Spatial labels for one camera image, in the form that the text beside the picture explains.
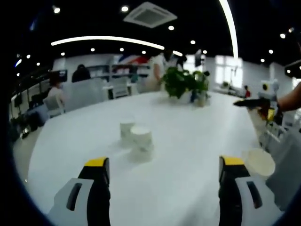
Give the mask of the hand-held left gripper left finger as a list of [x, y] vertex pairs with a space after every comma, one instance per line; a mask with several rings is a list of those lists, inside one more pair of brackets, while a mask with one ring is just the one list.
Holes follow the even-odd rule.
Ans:
[[109, 226], [109, 186], [109, 158], [89, 160], [78, 177], [56, 193], [49, 220], [55, 226]]

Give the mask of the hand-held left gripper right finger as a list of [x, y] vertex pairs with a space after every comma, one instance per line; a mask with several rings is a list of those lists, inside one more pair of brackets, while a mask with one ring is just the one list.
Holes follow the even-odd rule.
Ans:
[[272, 226], [283, 215], [265, 181], [240, 158], [219, 157], [219, 185], [220, 226]]

